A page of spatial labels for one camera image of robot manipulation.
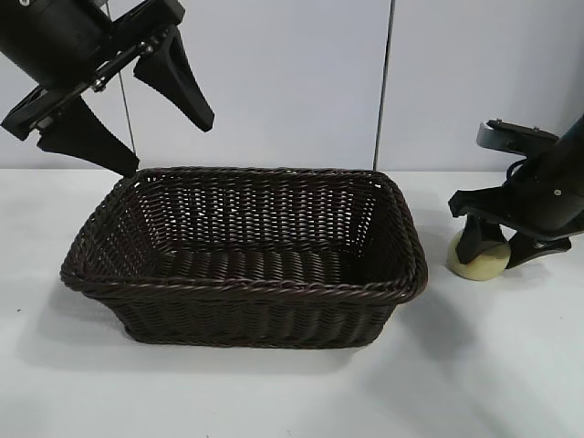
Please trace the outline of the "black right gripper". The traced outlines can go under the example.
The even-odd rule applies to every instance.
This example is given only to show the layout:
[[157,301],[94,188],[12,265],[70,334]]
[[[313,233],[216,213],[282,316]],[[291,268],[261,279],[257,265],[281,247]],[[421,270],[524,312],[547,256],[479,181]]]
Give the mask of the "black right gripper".
[[485,250],[511,250],[508,269],[546,248],[583,211],[583,159],[542,156],[526,160],[498,187],[458,191],[449,201],[466,222],[457,244],[463,265]]

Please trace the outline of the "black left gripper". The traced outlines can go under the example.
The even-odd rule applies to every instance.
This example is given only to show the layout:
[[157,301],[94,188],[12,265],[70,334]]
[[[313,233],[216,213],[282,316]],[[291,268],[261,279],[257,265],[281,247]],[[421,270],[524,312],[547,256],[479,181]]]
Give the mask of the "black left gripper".
[[183,6],[177,1],[143,1],[116,20],[96,1],[2,2],[1,52],[36,82],[2,127],[19,140],[38,130],[41,151],[132,177],[140,160],[81,96],[87,89],[104,89],[134,58],[153,48],[154,38],[165,29],[160,44],[138,60],[134,77],[208,132],[214,112],[184,51],[177,27],[182,20]]

